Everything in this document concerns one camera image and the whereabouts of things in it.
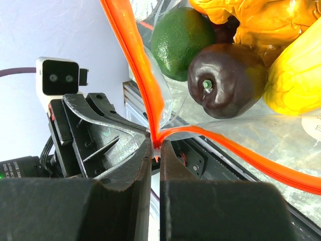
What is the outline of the clear zip top bag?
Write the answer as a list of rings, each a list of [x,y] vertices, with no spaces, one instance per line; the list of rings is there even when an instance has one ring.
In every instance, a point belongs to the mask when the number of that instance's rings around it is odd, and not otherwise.
[[[148,116],[154,145],[204,136],[285,199],[320,222],[320,111],[284,116],[260,100],[243,116],[213,119],[190,97],[185,82],[165,77],[137,28],[130,1],[102,1],[103,10],[129,64]]]

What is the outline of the purple grape bunch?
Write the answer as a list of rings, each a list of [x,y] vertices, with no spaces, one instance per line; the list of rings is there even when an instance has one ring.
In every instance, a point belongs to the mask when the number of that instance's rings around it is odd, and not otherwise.
[[[230,16],[224,24],[212,23],[216,34],[216,43],[234,43],[234,36],[239,25],[239,21],[234,16]]]

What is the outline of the yellow squash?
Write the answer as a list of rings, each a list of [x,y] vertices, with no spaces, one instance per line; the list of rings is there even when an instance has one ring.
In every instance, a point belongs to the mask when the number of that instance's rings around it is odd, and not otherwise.
[[[320,108],[320,19],[271,65],[263,100],[274,112],[284,115]]]

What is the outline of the dark purple plum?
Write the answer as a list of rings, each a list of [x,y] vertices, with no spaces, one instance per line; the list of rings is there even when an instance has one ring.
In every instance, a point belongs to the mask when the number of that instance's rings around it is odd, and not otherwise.
[[[216,119],[242,115],[263,95],[267,68],[250,48],[214,44],[201,50],[188,69],[192,99]]]

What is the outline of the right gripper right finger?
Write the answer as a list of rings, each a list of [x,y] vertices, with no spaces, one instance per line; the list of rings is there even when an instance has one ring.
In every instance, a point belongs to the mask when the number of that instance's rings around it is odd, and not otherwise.
[[[263,182],[197,179],[161,148],[161,240],[296,240],[284,198]]]

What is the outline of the green lime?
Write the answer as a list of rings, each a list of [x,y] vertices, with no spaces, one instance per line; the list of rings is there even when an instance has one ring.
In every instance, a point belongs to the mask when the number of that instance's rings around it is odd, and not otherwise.
[[[195,55],[215,43],[211,22],[195,9],[182,7],[170,10],[157,22],[151,52],[165,76],[185,82]]]

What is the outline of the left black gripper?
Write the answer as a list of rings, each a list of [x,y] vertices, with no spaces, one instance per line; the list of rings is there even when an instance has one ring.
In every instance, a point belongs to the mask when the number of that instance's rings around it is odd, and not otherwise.
[[[96,178],[127,161],[149,138],[146,128],[115,110],[103,93],[52,100],[50,136],[39,156],[1,162],[1,178]]]

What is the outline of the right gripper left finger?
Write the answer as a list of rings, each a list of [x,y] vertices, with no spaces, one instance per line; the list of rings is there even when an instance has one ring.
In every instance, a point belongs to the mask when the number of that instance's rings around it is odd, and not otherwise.
[[[37,157],[1,163],[1,240],[147,240],[150,140],[102,180],[37,178]]]

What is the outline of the orange ginger root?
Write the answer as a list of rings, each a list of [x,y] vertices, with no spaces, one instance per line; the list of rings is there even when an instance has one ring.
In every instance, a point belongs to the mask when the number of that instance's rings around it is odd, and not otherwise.
[[[281,52],[320,18],[320,1],[190,1],[216,25],[231,16],[240,23],[233,39],[270,67]]]

